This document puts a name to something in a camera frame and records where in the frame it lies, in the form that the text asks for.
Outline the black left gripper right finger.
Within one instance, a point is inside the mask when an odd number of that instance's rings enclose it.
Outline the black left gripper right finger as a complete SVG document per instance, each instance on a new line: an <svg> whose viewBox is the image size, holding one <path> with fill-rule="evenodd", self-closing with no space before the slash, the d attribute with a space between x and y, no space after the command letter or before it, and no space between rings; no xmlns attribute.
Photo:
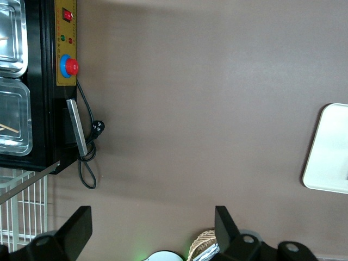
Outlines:
<svg viewBox="0 0 348 261"><path fill-rule="evenodd" d="M215 260L272 260L272 248L254 231L240 230L225 206L215 207Z"/></svg>

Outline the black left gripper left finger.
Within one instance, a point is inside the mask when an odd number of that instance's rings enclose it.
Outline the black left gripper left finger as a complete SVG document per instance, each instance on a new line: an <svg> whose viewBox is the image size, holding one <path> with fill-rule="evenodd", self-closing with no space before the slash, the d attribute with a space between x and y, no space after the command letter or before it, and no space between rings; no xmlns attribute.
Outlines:
<svg viewBox="0 0 348 261"><path fill-rule="evenodd" d="M19 250L19 260L77 260L92 236L90 206L79 207L57 231L36 237Z"/></svg>

